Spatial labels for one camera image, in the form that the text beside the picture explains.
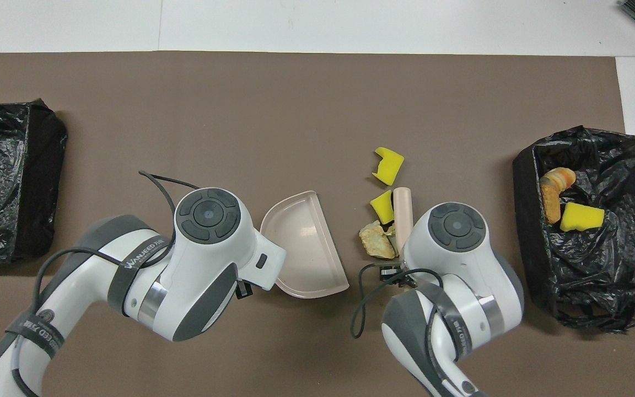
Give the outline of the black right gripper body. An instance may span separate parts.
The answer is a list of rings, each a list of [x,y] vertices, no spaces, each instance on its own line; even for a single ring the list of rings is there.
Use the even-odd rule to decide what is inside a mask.
[[[381,286],[417,287],[417,281],[409,270],[396,263],[377,263]]]

